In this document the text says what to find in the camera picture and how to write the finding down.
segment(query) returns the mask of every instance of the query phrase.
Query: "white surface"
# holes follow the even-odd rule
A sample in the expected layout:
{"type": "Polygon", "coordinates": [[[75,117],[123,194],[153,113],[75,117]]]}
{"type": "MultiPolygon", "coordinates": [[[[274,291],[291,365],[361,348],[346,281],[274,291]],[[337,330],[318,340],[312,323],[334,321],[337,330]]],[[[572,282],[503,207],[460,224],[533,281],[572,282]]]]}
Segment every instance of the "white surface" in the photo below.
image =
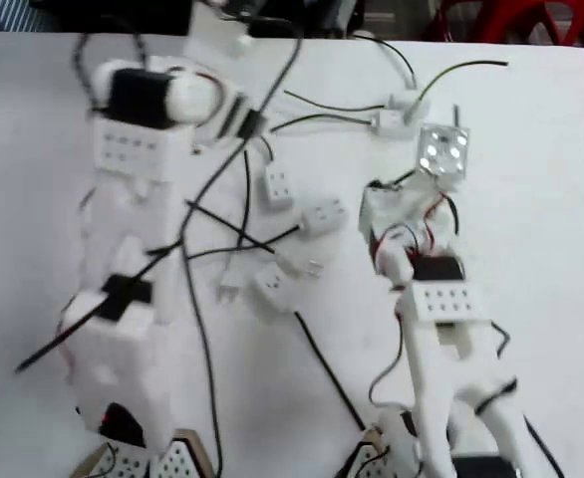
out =
{"type": "MultiPolygon", "coordinates": [[[[68,475],[100,442],[73,410],[59,356],[12,375],[19,360],[52,336],[57,312],[77,284],[76,207],[93,168],[88,104],[69,68],[75,40],[0,34],[0,477],[68,475]]],[[[181,44],[157,37],[149,47],[177,55],[181,44]]],[[[432,115],[451,122],[451,107],[459,104],[462,124],[471,128],[467,181],[456,198],[469,251],[465,266],[483,287],[492,318],[513,336],[505,357],[520,379],[519,403],[567,476],[584,477],[584,50],[398,46],[419,83],[459,61],[511,62],[507,70],[454,72],[431,91],[432,115]]],[[[257,41],[236,68],[236,81],[262,96],[290,48],[287,41],[257,41]]],[[[87,61],[94,67],[132,54],[130,39],[98,37],[87,61]]],[[[389,58],[371,42],[307,42],[285,87],[343,106],[382,102],[405,85],[389,58]]],[[[282,97],[273,106],[313,112],[282,97]]],[[[319,191],[330,192],[350,211],[358,210],[364,184],[412,167],[416,151],[414,142],[382,140],[355,124],[308,122],[273,142],[298,197],[309,203],[319,191]]],[[[258,144],[251,152],[254,164],[264,160],[258,144]]],[[[192,194],[221,158],[190,159],[192,194]]],[[[243,187],[238,160],[205,205],[238,224],[243,187]]],[[[250,231],[259,238],[298,217],[254,210],[250,231]]],[[[233,232],[200,214],[192,226],[192,252],[235,241],[233,232]]],[[[311,249],[324,259],[323,277],[308,283],[301,312],[364,419],[375,420],[366,391],[395,355],[398,328],[395,298],[388,282],[374,275],[356,221],[338,238],[290,239],[281,249],[311,249]]],[[[247,271],[250,265],[256,270],[261,257],[239,259],[247,271]]],[[[264,325],[251,303],[216,303],[213,286],[224,262],[202,259],[195,267],[214,352],[224,476],[333,475],[359,439],[356,427],[293,320],[264,325]]],[[[199,432],[214,463],[199,335],[190,308],[183,310],[184,399],[176,412],[179,425],[199,432]]],[[[403,363],[377,397],[410,402],[411,390],[403,363]]]]}

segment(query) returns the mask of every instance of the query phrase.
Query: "black object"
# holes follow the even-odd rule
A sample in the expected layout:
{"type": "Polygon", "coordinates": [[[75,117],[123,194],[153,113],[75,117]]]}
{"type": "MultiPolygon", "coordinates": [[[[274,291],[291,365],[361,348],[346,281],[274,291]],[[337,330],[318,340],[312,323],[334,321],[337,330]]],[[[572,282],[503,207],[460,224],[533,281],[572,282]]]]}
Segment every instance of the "black object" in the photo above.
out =
{"type": "Polygon", "coordinates": [[[114,274],[102,287],[102,292],[109,294],[100,308],[100,317],[112,322],[119,322],[131,302],[149,304],[152,300],[152,284],[141,280],[136,282],[125,293],[118,294],[131,278],[114,274]]]}
{"type": "Polygon", "coordinates": [[[115,71],[105,115],[112,120],[155,129],[173,126],[174,121],[165,110],[165,97],[172,79],[166,73],[135,68],[115,71]]]}
{"type": "Polygon", "coordinates": [[[455,257],[413,255],[410,261],[414,267],[415,281],[461,281],[464,279],[462,268],[455,257]]]}
{"type": "Polygon", "coordinates": [[[452,458],[458,478],[517,478],[515,468],[500,456],[452,458]]]}
{"type": "Polygon", "coordinates": [[[112,440],[146,448],[144,431],[131,413],[118,403],[111,403],[102,418],[100,434],[112,440]]]}
{"type": "Polygon", "coordinates": [[[51,13],[63,32],[129,33],[107,16],[121,18],[142,33],[187,35],[192,0],[31,0],[51,13]]]}

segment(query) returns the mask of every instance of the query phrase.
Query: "cable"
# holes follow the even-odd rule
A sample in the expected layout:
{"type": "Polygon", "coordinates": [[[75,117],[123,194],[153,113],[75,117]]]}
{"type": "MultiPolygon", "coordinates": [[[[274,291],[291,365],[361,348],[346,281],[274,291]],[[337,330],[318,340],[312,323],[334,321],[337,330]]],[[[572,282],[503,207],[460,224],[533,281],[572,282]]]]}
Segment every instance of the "cable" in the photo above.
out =
{"type": "Polygon", "coordinates": [[[314,338],[312,337],[312,333],[310,332],[310,329],[308,328],[307,324],[303,320],[303,317],[301,317],[301,314],[298,312],[294,313],[294,317],[296,317],[297,321],[299,321],[299,324],[301,325],[301,329],[303,329],[303,333],[305,334],[305,337],[307,338],[308,342],[310,343],[310,347],[314,351],[314,355],[317,357],[317,359],[319,360],[319,362],[323,366],[323,369],[325,370],[325,372],[330,376],[332,383],[336,387],[336,390],[339,392],[339,395],[341,396],[341,399],[345,403],[345,406],[348,408],[348,411],[352,415],[352,418],[356,422],[359,429],[361,431],[365,431],[365,429],[366,429],[365,422],[361,418],[361,415],[359,415],[359,413],[356,411],[356,408],[352,404],[352,401],[350,401],[350,398],[348,397],[347,393],[343,389],[343,385],[341,385],[339,380],[334,375],[334,372],[332,371],[332,369],[328,365],[327,361],[323,357],[323,354],[321,354],[321,351],[319,350],[319,347],[316,345],[316,342],[314,341],[314,338]]]}
{"type": "Polygon", "coordinates": [[[103,471],[101,473],[97,473],[95,475],[84,475],[82,478],[102,478],[104,476],[109,476],[111,474],[111,472],[115,469],[115,467],[117,466],[117,451],[115,451],[115,448],[113,448],[113,445],[111,445],[110,443],[106,443],[106,446],[108,446],[109,451],[111,452],[111,455],[113,456],[113,460],[111,462],[111,466],[108,470],[103,471]]]}
{"type": "MultiPolygon", "coordinates": [[[[140,63],[142,64],[143,68],[147,70],[148,52],[146,42],[144,41],[142,34],[135,30],[131,24],[122,18],[115,17],[114,15],[102,15],[101,18],[111,20],[113,23],[123,27],[124,30],[128,31],[133,36],[140,63]]],[[[100,104],[97,100],[95,92],[93,91],[93,87],[91,86],[91,80],[89,75],[86,73],[86,68],[84,68],[84,50],[92,35],[93,33],[89,32],[80,34],[80,38],[75,45],[75,49],[73,50],[71,65],[75,70],[82,89],[89,99],[89,103],[91,104],[91,112],[98,112],[100,110],[100,104]]]]}
{"type": "Polygon", "coordinates": [[[454,70],[457,70],[458,68],[471,67],[471,66],[474,66],[474,65],[494,65],[496,67],[508,67],[509,66],[509,62],[499,62],[499,61],[494,61],[494,60],[475,60],[473,62],[458,63],[457,65],[453,65],[453,66],[451,66],[449,68],[445,68],[440,73],[438,73],[434,77],[433,80],[431,80],[428,83],[428,85],[421,92],[421,94],[419,95],[419,97],[417,98],[417,100],[414,102],[414,105],[417,105],[418,103],[420,103],[421,100],[428,93],[428,91],[438,82],[438,80],[440,80],[442,77],[444,77],[447,73],[450,73],[450,72],[452,72],[454,70]]]}
{"type": "Polygon", "coordinates": [[[442,195],[447,203],[449,204],[449,209],[451,210],[451,215],[453,216],[453,234],[456,236],[460,233],[460,219],[458,218],[458,208],[455,206],[455,202],[446,194],[442,195]]]}
{"type": "Polygon", "coordinates": [[[502,342],[500,343],[500,345],[498,346],[498,350],[496,351],[498,358],[500,358],[506,347],[509,345],[509,342],[511,342],[511,335],[509,334],[508,331],[503,329],[494,321],[491,321],[491,326],[502,335],[502,342]]]}
{"type": "Polygon", "coordinates": [[[265,138],[265,136],[259,136],[259,139],[261,139],[263,141],[263,144],[265,144],[265,147],[268,150],[268,156],[270,158],[270,162],[274,162],[274,150],[272,149],[270,142],[265,138]]]}
{"type": "MultiPolygon", "coordinates": [[[[502,342],[502,344],[498,348],[499,354],[500,354],[500,353],[502,353],[504,348],[509,343],[511,336],[509,335],[509,333],[505,329],[500,327],[496,322],[492,322],[491,326],[494,327],[497,331],[499,331],[504,336],[504,341],[502,342]]],[[[494,393],[493,395],[489,396],[488,398],[483,400],[481,403],[479,403],[476,406],[476,408],[474,409],[475,415],[481,416],[484,413],[484,411],[487,410],[488,407],[496,399],[498,399],[502,396],[514,393],[517,390],[517,387],[518,387],[518,379],[514,378],[510,383],[507,383],[499,391],[497,391],[496,393],[494,393]]],[[[536,431],[536,429],[533,427],[533,425],[531,424],[531,422],[529,421],[529,419],[526,416],[524,416],[524,422],[527,425],[527,430],[529,430],[529,434],[531,435],[533,440],[538,445],[538,448],[540,448],[540,451],[542,451],[542,454],[545,456],[545,458],[547,459],[547,461],[551,465],[551,468],[553,468],[553,471],[555,472],[556,476],[558,476],[558,478],[565,478],[564,472],[562,471],[562,468],[560,468],[560,465],[558,464],[557,460],[553,456],[553,453],[551,453],[551,450],[549,450],[549,447],[542,440],[539,433],[536,431]]]]}
{"type": "Polygon", "coordinates": [[[354,478],[359,478],[361,472],[365,469],[366,466],[368,466],[370,463],[374,463],[377,460],[385,458],[388,455],[388,453],[390,453],[389,446],[383,451],[383,453],[376,455],[374,458],[370,458],[369,460],[364,461],[359,467],[359,471],[357,471],[356,475],[354,475],[354,478]]]}
{"type": "Polygon", "coordinates": [[[316,114],[316,115],[307,115],[305,117],[300,117],[300,118],[296,118],[296,119],[292,119],[290,121],[284,122],[282,124],[275,126],[272,129],[270,129],[270,132],[275,133],[276,131],[283,129],[284,127],[288,127],[288,126],[291,126],[292,124],[296,124],[297,122],[302,122],[302,121],[307,121],[307,120],[316,120],[318,118],[325,118],[327,120],[339,120],[339,121],[345,121],[345,122],[354,122],[356,124],[367,124],[367,125],[372,124],[372,122],[369,119],[358,119],[358,118],[343,117],[341,115],[332,115],[329,113],[320,113],[320,114],[316,114]]]}
{"type": "Polygon", "coordinates": [[[237,249],[243,243],[243,236],[248,227],[248,219],[250,218],[250,198],[252,197],[252,177],[250,176],[250,160],[248,158],[247,149],[243,149],[243,166],[245,167],[245,204],[243,206],[243,220],[241,221],[241,230],[236,239],[237,249]]]}
{"type": "Polygon", "coordinates": [[[372,110],[381,110],[385,107],[385,105],[372,105],[370,107],[362,107],[362,108],[339,108],[339,107],[330,107],[329,105],[322,105],[320,103],[313,102],[312,100],[308,100],[307,98],[302,97],[301,95],[297,95],[296,93],[290,92],[289,90],[283,90],[283,93],[289,95],[290,97],[296,98],[297,100],[301,100],[309,105],[312,105],[317,108],[322,108],[324,110],[332,110],[333,112],[345,112],[345,113],[361,113],[361,112],[370,112],[372,110]]]}
{"type": "Polygon", "coordinates": [[[551,453],[549,447],[542,440],[542,438],[540,437],[540,435],[538,434],[538,432],[536,431],[536,429],[533,427],[533,425],[526,416],[524,417],[524,422],[527,425],[527,430],[529,430],[529,434],[535,440],[536,444],[538,445],[538,448],[540,448],[540,451],[542,451],[542,454],[544,454],[544,456],[546,457],[547,461],[551,465],[551,468],[553,468],[553,471],[555,472],[556,476],[558,476],[558,478],[564,478],[562,468],[560,468],[560,465],[553,456],[553,453],[551,453]]]}
{"type": "Polygon", "coordinates": [[[270,246],[268,246],[266,243],[259,241],[258,239],[254,239],[251,235],[249,235],[247,232],[241,231],[241,229],[239,229],[238,227],[236,227],[234,224],[232,224],[231,222],[226,221],[225,219],[223,219],[221,216],[219,216],[218,214],[210,211],[209,209],[206,209],[205,207],[196,204],[194,202],[191,201],[185,201],[186,204],[188,206],[190,206],[190,210],[193,209],[198,209],[199,211],[201,211],[203,214],[205,214],[206,216],[210,216],[212,219],[220,222],[221,224],[224,224],[225,226],[229,227],[230,229],[232,229],[234,232],[238,233],[242,238],[247,239],[248,241],[250,241],[252,244],[254,244],[255,246],[271,252],[272,254],[275,253],[274,249],[272,249],[270,246]]]}
{"type": "MultiPolygon", "coordinates": [[[[271,239],[268,239],[267,241],[263,241],[263,244],[267,244],[270,245],[274,242],[280,241],[281,239],[286,238],[287,236],[290,236],[291,234],[300,231],[301,228],[299,226],[294,226],[290,229],[288,229],[285,232],[282,232],[281,234],[278,234],[274,237],[272,237],[271,239]]],[[[251,246],[241,246],[241,247],[220,247],[217,249],[208,249],[205,251],[201,251],[201,252],[197,252],[195,254],[192,254],[190,256],[188,256],[188,260],[192,260],[192,259],[198,259],[199,257],[204,257],[204,256],[208,256],[210,254],[218,254],[221,252],[241,252],[241,251],[253,251],[254,249],[261,249],[259,246],[256,245],[251,245],[251,246]]]]}
{"type": "MultiPolygon", "coordinates": [[[[292,68],[292,66],[296,62],[296,59],[299,56],[299,53],[301,51],[301,45],[303,43],[303,32],[301,31],[300,28],[298,28],[292,22],[289,22],[288,20],[283,20],[283,19],[273,19],[273,18],[255,17],[255,16],[243,16],[240,18],[233,17],[233,20],[238,20],[238,21],[241,21],[243,23],[247,23],[248,25],[251,25],[253,23],[277,25],[279,27],[283,27],[283,28],[289,30],[293,34],[293,36],[295,37],[295,45],[294,45],[294,49],[292,51],[292,54],[290,55],[290,58],[288,59],[288,61],[284,65],[283,69],[279,73],[278,77],[274,81],[269,92],[266,94],[265,99],[263,100],[263,103],[261,104],[261,108],[258,111],[258,114],[260,116],[262,116],[263,112],[265,111],[265,109],[269,105],[270,101],[272,100],[272,97],[274,96],[274,94],[278,90],[279,86],[281,85],[281,83],[283,82],[283,80],[285,79],[288,72],[290,71],[290,69],[292,68]]],[[[207,181],[205,182],[203,187],[199,190],[199,192],[195,196],[194,201],[192,201],[193,204],[195,204],[196,206],[199,205],[199,203],[201,202],[201,199],[208,192],[208,190],[210,189],[212,184],[214,184],[214,182],[219,178],[219,176],[221,176],[221,174],[230,166],[230,164],[232,163],[234,158],[239,154],[239,152],[241,152],[241,150],[243,150],[243,148],[245,147],[245,145],[247,144],[248,141],[249,141],[249,138],[245,139],[236,149],[234,149],[234,151],[232,151],[230,153],[230,155],[223,161],[223,163],[221,163],[221,165],[216,169],[216,171],[214,171],[214,173],[207,179],[207,181]]],[[[214,441],[215,441],[215,445],[216,445],[217,462],[218,462],[215,476],[216,476],[216,478],[219,478],[221,476],[221,474],[223,473],[223,447],[221,444],[219,418],[218,418],[218,413],[217,413],[217,408],[216,408],[216,388],[215,388],[215,383],[214,383],[214,369],[212,367],[212,354],[211,354],[210,346],[208,343],[205,322],[203,321],[203,316],[201,314],[201,308],[200,308],[199,301],[198,301],[197,296],[196,296],[196,289],[194,286],[194,278],[192,276],[192,269],[190,267],[190,262],[188,260],[187,241],[185,238],[186,228],[190,222],[190,219],[192,217],[194,209],[195,208],[193,208],[193,207],[189,208],[183,217],[183,221],[181,222],[181,227],[180,227],[180,231],[179,231],[179,241],[178,242],[180,243],[180,246],[181,246],[180,247],[181,259],[183,261],[183,268],[185,269],[186,285],[187,285],[188,292],[190,294],[190,301],[191,301],[191,305],[192,305],[192,310],[194,312],[194,317],[196,319],[197,325],[199,327],[199,332],[201,335],[201,342],[202,342],[202,346],[203,346],[203,354],[204,354],[205,366],[206,366],[206,370],[207,370],[208,392],[209,392],[209,397],[210,397],[210,414],[212,415],[212,427],[213,427],[213,431],[214,431],[214,441]]]]}
{"type": "Polygon", "coordinates": [[[378,43],[379,45],[383,45],[383,46],[389,48],[390,50],[392,50],[394,53],[396,53],[399,57],[401,57],[401,59],[403,60],[405,65],[408,67],[408,70],[410,70],[410,73],[412,74],[412,85],[414,85],[414,89],[416,89],[418,87],[418,85],[416,83],[416,73],[414,73],[414,68],[412,68],[412,64],[410,64],[407,57],[405,55],[403,55],[398,48],[390,45],[388,42],[384,42],[383,40],[379,40],[378,38],[364,37],[362,35],[352,35],[352,36],[354,38],[358,38],[359,40],[369,40],[370,42],[378,43]]]}
{"type": "Polygon", "coordinates": [[[381,380],[383,380],[394,368],[396,368],[396,365],[399,364],[399,362],[401,361],[401,357],[403,356],[403,348],[404,348],[403,322],[401,320],[401,317],[398,314],[396,315],[396,318],[399,321],[399,332],[400,332],[399,352],[397,353],[396,358],[394,358],[394,360],[392,360],[392,363],[390,363],[387,367],[385,367],[383,369],[383,371],[381,373],[379,373],[378,376],[372,380],[372,383],[370,383],[370,388],[368,389],[368,400],[370,401],[371,404],[373,404],[377,408],[387,408],[387,407],[391,407],[391,406],[397,406],[398,408],[401,408],[403,410],[409,410],[409,408],[407,406],[403,405],[402,403],[398,403],[397,401],[379,402],[379,401],[374,400],[374,389],[376,388],[376,385],[378,385],[381,382],[381,380]]]}

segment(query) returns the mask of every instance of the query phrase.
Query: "plug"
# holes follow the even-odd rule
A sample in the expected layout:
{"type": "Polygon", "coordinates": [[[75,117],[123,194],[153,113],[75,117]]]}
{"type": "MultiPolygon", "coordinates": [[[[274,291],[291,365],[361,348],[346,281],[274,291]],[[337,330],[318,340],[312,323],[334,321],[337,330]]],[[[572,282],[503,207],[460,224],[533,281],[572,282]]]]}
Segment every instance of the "plug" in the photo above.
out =
{"type": "Polygon", "coordinates": [[[292,195],[287,172],[281,162],[270,162],[265,166],[263,183],[265,185],[265,197],[271,209],[283,210],[292,206],[294,196],[292,195]]]}
{"type": "Polygon", "coordinates": [[[272,309],[281,314],[294,310],[293,283],[276,262],[271,262],[254,275],[254,288],[272,309]]]}
{"type": "Polygon", "coordinates": [[[347,217],[341,199],[324,199],[301,212],[299,227],[308,236],[320,236],[341,228],[347,217]]]}

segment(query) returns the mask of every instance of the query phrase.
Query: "perforated plate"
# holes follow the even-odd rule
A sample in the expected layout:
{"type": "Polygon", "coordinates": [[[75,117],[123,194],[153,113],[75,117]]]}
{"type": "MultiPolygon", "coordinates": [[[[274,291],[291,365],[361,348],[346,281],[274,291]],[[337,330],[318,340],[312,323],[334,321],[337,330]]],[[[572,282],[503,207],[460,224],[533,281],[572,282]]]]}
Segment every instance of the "perforated plate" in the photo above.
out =
{"type": "Polygon", "coordinates": [[[392,474],[386,466],[388,460],[387,455],[368,463],[368,465],[366,465],[357,476],[357,472],[361,469],[361,465],[378,455],[379,452],[376,451],[376,448],[373,445],[363,445],[359,449],[359,453],[356,455],[356,458],[352,463],[352,468],[350,468],[347,478],[391,478],[392,474]]]}
{"type": "MultiPolygon", "coordinates": [[[[115,468],[103,478],[144,478],[149,465],[148,451],[119,441],[112,441],[111,445],[116,452],[115,468]]],[[[112,463],[113,454],[107,448],[90,474],[102,474],[111,468],[112,463]]]]}
{"type": "Polygon", "coordinates": [[[150,478],[199,478],[199,473],[185,443],[173,441],[163,458],[153,458],[150,478]]]}

